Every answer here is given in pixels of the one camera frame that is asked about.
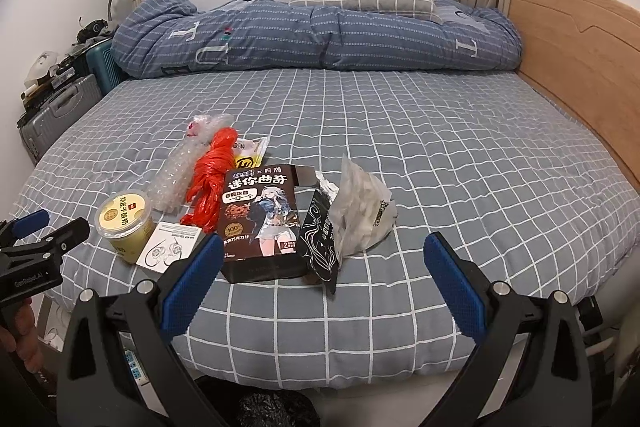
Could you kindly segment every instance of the earphone box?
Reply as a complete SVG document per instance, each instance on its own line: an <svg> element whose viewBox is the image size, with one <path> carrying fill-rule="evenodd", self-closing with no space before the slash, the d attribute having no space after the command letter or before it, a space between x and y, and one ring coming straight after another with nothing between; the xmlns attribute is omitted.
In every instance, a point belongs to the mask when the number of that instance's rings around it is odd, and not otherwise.
<svg viewBox="0 0 640 427"><path fill-rule="evenodd" d="M300 220L294 189L317 184L313 167L288 164L226 174L218 235L225 246L222 273L229 282L306 274L307 263L296 253Z"/></svg>
<svg viewBox="0 0 640 427"><path fill-rule="evenodd" d="M142 268L164 273L178 259L186 259L205 236L198 227L160 221L146 242L136 264Z"/></svg>

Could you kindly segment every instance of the wooden headboard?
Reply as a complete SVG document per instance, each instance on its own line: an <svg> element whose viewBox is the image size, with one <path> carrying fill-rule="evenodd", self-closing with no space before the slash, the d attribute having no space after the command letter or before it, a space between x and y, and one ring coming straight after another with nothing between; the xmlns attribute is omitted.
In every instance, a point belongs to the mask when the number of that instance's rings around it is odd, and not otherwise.
<svg viewBox="0 0 640 427"><path fill-rule="evenodd" d="M640 12L615 0L512 0L519 74L586 124L640 190Z"/></svg>

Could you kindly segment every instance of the blue gripper pad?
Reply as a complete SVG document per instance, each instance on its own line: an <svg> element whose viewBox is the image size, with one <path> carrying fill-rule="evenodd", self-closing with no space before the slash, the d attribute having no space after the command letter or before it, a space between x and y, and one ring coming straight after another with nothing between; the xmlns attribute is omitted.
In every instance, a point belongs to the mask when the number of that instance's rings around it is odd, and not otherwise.
<svg viewBox="0 0 640 427"><path fill-rule="evenodd" d="M225 261L220 236L212 234L205 241L206 244L195 254L196 257L190 260L191 264L162 303L160 336L167 343L187 331Z"/></svg>
<svg viewBox="0 0 640 427"><path fill-rule="evenodd" d="M484 304L433 233L424 240L424 263L462 334L480 344L486 333Z"/></svg>
<svg viewBox="0 0 640 427"><path fill-rule="evenodd" d="M48 224L49 213L44 209L40 209L15 221L11 233L14 234L16 239L24 239L32 233L42 230Z"/></svg>

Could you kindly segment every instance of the silver screw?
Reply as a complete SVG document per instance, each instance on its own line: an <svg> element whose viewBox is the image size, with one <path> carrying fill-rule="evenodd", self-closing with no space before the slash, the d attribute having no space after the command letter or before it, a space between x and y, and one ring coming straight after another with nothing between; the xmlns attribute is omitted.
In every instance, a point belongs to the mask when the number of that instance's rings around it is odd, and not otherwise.
<svg viewBox="0 0 640 427"><path fill-rule="evenodd" d="M498 295L508 295L510 291L511 288L506 282L498 281L494 283L494 292Z"/></svg>
<svg viewBox="0 0 640 427"><path fill-rule="evenodd" d="M142 295L146 295L151 293L154 290L154 282L150 279L145 279L140 281L136 286L136 291L138 293L142 293Z"/></svg>
<svg viewBox="0 0 640 427"><path fill-rule="evenodd" d="M80 300L82 302L89 302L94 298L94 291L91 288L87 288L86 290L82 290L80 292Z"/></svg>
<svg viewBox="0 0 640 427"><path fill-rule="evenodd" d="M565 304L566 302L568 302L569 297L567 297L566 293L564 292L556 291L554 292L554 299L560 304Z"/></svg>

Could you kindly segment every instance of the gray suitcase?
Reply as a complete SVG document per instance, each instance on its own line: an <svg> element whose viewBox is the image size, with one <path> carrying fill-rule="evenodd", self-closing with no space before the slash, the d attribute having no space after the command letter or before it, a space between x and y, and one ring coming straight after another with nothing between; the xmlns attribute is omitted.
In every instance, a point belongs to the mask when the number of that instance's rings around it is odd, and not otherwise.
<svg viewBox="0 0 640 427"><path fill-rule="evenodd" d="M20 128L20 137L36 165L49 147L102 98L89 74L69 84L44 103L37 115Z"/></svg>

